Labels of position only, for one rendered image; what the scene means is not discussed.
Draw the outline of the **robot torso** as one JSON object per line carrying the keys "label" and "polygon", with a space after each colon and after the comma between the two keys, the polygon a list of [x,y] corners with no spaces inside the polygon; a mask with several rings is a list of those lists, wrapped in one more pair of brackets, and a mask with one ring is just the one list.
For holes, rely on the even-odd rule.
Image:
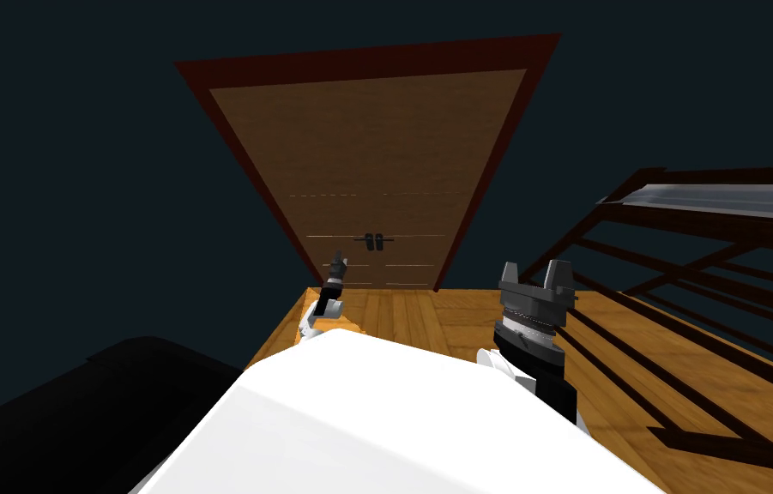
{"label": "robot torso", "polygon": [[248,367],[129,494],[664,494],[502,370],[337,328]]}

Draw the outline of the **dark wooden glass-top table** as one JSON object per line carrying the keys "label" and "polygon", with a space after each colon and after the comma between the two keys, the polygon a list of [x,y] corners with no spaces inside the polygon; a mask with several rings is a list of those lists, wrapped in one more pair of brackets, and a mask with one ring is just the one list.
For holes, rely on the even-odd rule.
{"label": "dark wooden glass-top table", "polygon": [[[687,264],[676,264],[588,239],[587,233],[602,222],[718,240],[724,243],[724,247]],[[601,199],[590,213],[525,269],[520,281],[531,282],[548,261],[573,245],[656,272],[654,279],[625,292],[575,274],[578,282],[773,386],[773,345],[667,299],[658,298],[653,293],[659,286],[677,286],[773,321],[772,290],[710,272],[711,268],[721,268],[773,282],[773,273],[741,266],[735,261],[738,256],[755,250],[773,250],[773,168],[682,172],[670,172],[664,168],[638,170],[609,196]],[[773,469],[772,439],[580,310],[574,309],[571,314],[657,382],[669,387],[727,430],[725,435],[716,435],[682,428],[613,368],[582,346],[573,334],[560,328],[559,334],[564,341],[655,421],[650,432],[665,447]]]}

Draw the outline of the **brown wooden door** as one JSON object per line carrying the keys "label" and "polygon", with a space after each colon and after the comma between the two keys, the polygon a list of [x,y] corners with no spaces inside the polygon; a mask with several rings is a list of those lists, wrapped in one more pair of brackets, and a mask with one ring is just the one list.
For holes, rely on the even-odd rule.
{"label": "brown wooden door", "polygon": [[[445,263],[521,70],[212,92],[306,255],[346,285],[431,288]],[[354,238],[393,238],[369,251]]]}

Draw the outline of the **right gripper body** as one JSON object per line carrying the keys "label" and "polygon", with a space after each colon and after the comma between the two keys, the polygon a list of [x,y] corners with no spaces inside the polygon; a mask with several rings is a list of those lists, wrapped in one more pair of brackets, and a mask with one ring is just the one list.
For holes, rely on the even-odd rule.
{"label": "right gripper body", "polygon": [[573,280],[555,282],[552,287],[538,287],[500,281],[500,303],[504,306],[503,319],[531,327],[533,322],[542,326],[566,325],[569,309],[577,299]]}

